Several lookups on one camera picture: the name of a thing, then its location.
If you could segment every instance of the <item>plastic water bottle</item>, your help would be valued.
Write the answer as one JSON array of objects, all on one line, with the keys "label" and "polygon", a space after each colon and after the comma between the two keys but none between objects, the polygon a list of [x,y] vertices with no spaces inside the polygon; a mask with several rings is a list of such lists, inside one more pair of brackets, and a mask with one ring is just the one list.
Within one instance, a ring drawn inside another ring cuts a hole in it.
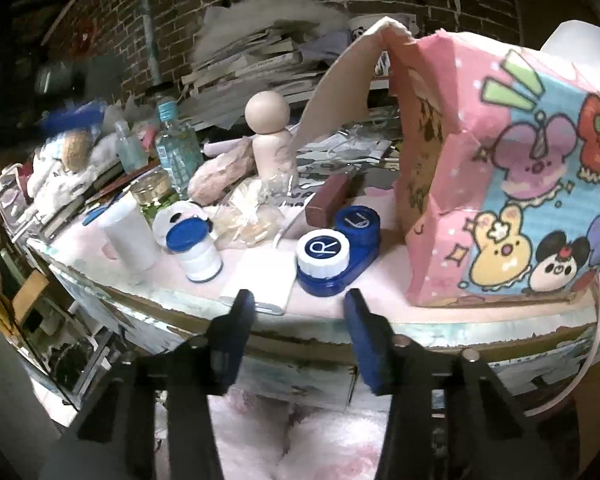
[{"label": "plastic water bottle", "polygon": [[162,127],[155,140],[160,164],[169,173],[173,189],[188,200],[189,180],[204,162],[196,133],[184,128],[178,120],[176,101],[158,105]]},{"label": "plastic water bottle", "polygon": [[129,131],[126,121],[116,122],[116,152],[126,174],[144,168],[149,163],[149,155],[142,147],[140,139]]}]

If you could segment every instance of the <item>metal screw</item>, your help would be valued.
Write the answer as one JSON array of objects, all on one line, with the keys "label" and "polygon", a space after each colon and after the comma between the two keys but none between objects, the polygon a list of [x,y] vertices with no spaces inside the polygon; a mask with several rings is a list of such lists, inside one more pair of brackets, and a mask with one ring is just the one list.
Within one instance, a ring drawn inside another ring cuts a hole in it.
[{"label": "metal screw", "polygon": [[394,346],[397,346],[398,348],[404,348],[405,346],[409,346],[411,344],[411,339],[403,334],[395,334],[391,341]]},{"label": "metal screw", "polygon": [[464,357],[470,363],[475,363],[480,359],[480,352],[474,350],[473,348],[467,348],[462,350],[462,357]]}]

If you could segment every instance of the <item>blue lid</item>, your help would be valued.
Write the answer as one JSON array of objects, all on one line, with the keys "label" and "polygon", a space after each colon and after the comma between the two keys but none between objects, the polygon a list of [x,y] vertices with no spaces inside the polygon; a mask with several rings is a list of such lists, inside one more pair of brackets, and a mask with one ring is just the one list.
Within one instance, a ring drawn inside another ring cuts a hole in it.
[{"label": "blue lid", "polygon": [[51,135],[70,130],[89,130],[104,119],[106,106],[100,102],[91,102],[80,108],[56,110],[40,119],[40,128]]},{"label": "blue lid", "polygon": [[377,244],[380,237],[380,217],[370,207],[351,205],[336,213],[335,228],[352,245]]},{"label": "blue lid", "polygon": [[187,218],[178,222],[167,233],[167,247],[174,253],[188,251],[205,239],[209,228],[200,218]]},{"label": "blue lid", "polygon": [[158,113],[160,114],[160,120],[171,121],[178,118],[178,105],[176,101],[167,101],[158,105]]}]

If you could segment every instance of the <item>pink tissue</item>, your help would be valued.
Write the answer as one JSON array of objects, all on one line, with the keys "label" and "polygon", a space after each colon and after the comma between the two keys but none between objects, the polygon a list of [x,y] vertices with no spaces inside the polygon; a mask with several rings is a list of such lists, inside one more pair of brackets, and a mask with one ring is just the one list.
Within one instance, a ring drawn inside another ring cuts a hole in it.
[{"label": "pink tissue", "polygon": [[243,137],[232,150],[200,166],[189,181],[189,197],[200,205],[209,205],[222,197],[225,187],[245,176],[254,166],[251,139]]}]

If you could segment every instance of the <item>cartoon bunny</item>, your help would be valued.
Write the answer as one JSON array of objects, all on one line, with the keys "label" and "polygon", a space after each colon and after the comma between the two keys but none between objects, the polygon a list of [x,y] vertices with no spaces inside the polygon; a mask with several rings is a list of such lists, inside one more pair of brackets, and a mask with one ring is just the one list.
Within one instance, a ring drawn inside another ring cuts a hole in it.
[{"label": "cartoon bunny", "polygon": [[567,243],[564,231],[545,236],[536,249],[538,266],[531,273],[529,288],[533,292],[552,292],[567,286],[589,257],[586,236]]},{"label": "cartoon bunny", "polygon": [[577,138],[575,126],[562,114],[540,128],[531,123],[508,126],[493,149],[494,166],[506,172],[502,190],[522,207],[552,200],[562,188],[565,159]]},{"label": "cartoon bunny", "polygon": [[520,234],[522,209],[506,205],[500,216],[491,211],[475,218],[474,240],[478,255],[469,277],[482,290],[498,290],[521,280],[530,270],[531,241]]}]

